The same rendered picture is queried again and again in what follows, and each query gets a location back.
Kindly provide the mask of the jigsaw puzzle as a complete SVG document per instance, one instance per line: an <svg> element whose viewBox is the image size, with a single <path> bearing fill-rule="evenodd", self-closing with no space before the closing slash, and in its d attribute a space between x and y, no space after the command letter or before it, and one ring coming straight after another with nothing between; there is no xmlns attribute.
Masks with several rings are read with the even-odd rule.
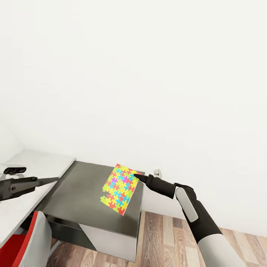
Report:
<svg viewBox="0 0 267 267"><path fill-rule="evenodd" d="M141 175L141 173L135 170L117 164L103 187L103 191L109 192L110 195L107 195L108 198L105 196L101 197L101 202L122 216L124 215L136 185L140 180L139 178L134 177L134 174Z"/></svg>

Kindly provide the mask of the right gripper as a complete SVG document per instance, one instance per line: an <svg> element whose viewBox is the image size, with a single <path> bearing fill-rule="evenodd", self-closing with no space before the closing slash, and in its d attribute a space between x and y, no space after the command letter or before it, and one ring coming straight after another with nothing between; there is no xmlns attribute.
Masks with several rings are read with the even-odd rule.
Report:
<svg viewBox="0 0 267 267"><path fill-rule="evenodd" d="M140 179L140 181L144 182L145 185L150 189L153 190L161 195L164 195L164 190L166 186L166 181L156 178L153 175L149 174L149 176L146 175L140 175L140 174L134 174L134 177L137 177Z"/></svg>

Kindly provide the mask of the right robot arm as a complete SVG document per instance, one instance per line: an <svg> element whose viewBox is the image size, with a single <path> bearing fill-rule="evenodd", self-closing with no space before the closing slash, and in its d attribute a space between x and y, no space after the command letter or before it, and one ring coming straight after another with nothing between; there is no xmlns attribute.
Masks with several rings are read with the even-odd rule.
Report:
<svg viewBox="0 0 267 267"><path fill-rule="evenodd" d="M197 200L193 188L162 180L160 169L154 170L154 175L134 174L134 177L139 178L150 190L161 195L171 199L174 198L174 194L176 195L206 267L247 267L202 203Z"/></svg>

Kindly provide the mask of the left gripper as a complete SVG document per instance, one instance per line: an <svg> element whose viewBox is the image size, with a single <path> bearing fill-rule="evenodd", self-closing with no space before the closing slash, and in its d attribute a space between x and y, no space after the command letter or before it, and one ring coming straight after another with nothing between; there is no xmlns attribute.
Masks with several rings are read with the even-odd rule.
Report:
<svg viewBox="0 0 267 267"><path fill-rule="evenodd" d="M0 181L0 202L12 198L18 198L21 195L34 192L35 187L49 184L54 181L58 181L58 177L55 178L18 178L7 179Z"/></svg>

